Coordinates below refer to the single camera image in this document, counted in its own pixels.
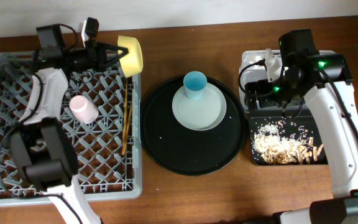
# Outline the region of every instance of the black circular placemat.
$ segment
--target black circular placemat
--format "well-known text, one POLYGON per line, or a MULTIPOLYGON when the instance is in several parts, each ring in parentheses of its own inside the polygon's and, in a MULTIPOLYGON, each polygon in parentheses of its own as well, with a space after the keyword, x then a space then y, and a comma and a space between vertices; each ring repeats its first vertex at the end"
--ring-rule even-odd
POLYGON ((219 81, 208 78, 226 99, 226 114, 215 127, 194 131, 174 117, 172 100, 183 86, 183 77, 156 88, 142 107, 142 143, 145 150, 164 168, 183 175, 202 175, 227 165, 242 148, 246 119, 237 97, 219 81))

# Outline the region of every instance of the brown tabletop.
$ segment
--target brown tabletop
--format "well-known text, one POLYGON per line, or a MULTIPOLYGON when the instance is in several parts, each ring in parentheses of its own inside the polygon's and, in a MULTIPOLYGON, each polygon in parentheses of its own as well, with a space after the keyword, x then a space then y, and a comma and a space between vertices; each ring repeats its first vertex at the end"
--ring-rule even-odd
MULTIPOLYGON (((302 28, 313 30, 317 49, 345 55, 354 78, 358 110, 358 16, 109 31, 100 32, 98 40, 116 44, 118 35, 138 38, 144 58, 143 98, 165 80, 193 70, 218 79, 238 96, 241 54, 278 49, 282 34, 302 28)), ((0 52, 36 47, 34 36, 0 39, 0 52)), ((248 137, 228 166, 199 177, 174 174, 145 152, 142 156, 143 192, 139 198, 90 203, 104 223, 248 220, 332 198, 328 166, 255 166, 250 160, 248 137)), ((11 207, 0 208, 0 223, 63 223, 63 218, 53 205, 11 207)))

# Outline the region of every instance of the plate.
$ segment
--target plate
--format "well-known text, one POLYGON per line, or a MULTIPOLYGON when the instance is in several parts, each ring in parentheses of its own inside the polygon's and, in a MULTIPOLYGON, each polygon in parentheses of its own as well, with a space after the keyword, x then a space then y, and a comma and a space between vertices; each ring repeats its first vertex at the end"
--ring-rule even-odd
POLYGON ((182 86, 172 100, 172 111, 177 121, 184 127, 205 131, 217 126, 226 114, 226 100, 216 86, 207 83, 203 96, 191 100, 182 86))

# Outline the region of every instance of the green light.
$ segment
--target green light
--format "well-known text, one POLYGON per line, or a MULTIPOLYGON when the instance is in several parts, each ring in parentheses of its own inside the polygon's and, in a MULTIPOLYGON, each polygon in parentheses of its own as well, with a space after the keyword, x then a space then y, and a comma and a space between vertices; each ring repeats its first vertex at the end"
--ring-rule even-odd
POLYGON ((320 66, 320 68, 323 68, 324 65, 326 65, 326 62, 322 62, 322 61, 318 62, 318 66, 320 66))

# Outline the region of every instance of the white wall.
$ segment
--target white wall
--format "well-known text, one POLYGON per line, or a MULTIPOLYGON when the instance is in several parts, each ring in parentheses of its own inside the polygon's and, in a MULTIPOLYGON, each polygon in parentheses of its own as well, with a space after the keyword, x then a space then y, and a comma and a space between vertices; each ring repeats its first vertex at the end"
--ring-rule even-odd
POLYGON ((0 0, 0 37, 57 22, 100 30, 358 15, 358 0, 0 0))

